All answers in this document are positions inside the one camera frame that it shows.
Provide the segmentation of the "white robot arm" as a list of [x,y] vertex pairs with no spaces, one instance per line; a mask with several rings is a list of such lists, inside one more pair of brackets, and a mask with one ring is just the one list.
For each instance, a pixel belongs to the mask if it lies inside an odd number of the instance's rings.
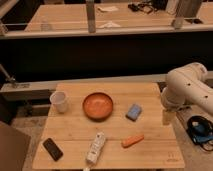
[[213,88],[205,84],[208,71],[198,62],[172,69],[166,74],[161,92],[162,123],[169,125],[177,111],[189,101],[213,116]]

